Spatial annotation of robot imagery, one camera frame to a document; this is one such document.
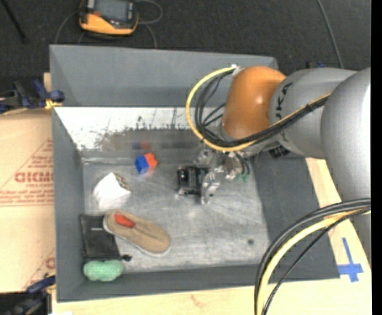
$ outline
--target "beige slipper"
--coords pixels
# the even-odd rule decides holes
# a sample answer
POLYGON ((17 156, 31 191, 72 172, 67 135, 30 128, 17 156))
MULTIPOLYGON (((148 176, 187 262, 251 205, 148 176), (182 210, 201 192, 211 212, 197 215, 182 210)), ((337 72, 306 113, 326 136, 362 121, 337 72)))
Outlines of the beige slipper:
POLYGON ((143 253, 161 257, 169 252, 171 239, 160 226, 122 210, 105 213, 104 229, 136 246, 143 253))

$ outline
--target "yellow device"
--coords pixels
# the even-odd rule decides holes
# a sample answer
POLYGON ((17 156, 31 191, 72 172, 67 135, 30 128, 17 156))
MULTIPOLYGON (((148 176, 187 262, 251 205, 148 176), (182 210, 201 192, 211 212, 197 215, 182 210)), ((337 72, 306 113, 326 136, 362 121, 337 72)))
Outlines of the yellow device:
POLYGON ((90 33, 124 36, 135 31, 138 12, 131 0, 82 0, 79 23, 83 30, 90 33))

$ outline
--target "bin floor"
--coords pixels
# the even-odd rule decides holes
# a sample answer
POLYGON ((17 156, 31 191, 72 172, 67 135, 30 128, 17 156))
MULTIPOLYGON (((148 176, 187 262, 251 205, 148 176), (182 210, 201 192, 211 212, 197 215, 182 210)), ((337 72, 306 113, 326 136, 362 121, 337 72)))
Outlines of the bin floor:
POLYGON ((93 188, 108 173, 121 175, 131 195, 120 209, 164 228, 171 248, 164 257, 140 252, 121 238, 121 254, 129 272, 148 272, 210 266, 253 264, 261 260, 270 242, 253 175, 247 182, 225 180, 210 204, 177 194, 176 164, 159 164, 150 175, 139 175, 134 166, 86 162, 83 164, 85 212, 100 214, 93 188))

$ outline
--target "green plush toy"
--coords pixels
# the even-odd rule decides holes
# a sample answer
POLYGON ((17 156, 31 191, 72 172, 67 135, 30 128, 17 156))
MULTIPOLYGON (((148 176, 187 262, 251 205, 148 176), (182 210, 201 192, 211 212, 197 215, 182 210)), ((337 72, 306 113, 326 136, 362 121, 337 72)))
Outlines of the green plush toy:
POLYGON ((83 266, 84 275, 91 281, 113 281, 123 271, 124 266, 119 260, 89 261, 83 266))

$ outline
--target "black pouch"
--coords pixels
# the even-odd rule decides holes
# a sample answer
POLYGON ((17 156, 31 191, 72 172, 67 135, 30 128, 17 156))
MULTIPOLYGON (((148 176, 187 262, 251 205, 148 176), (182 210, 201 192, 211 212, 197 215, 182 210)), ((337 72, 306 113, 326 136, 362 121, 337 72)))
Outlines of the black pouch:
POLYGON ((102 226, 104 216, 80 215, 83 236, 83 259, 106 260, 122 259, 118 251, 115 236, 107 233, 102 226))

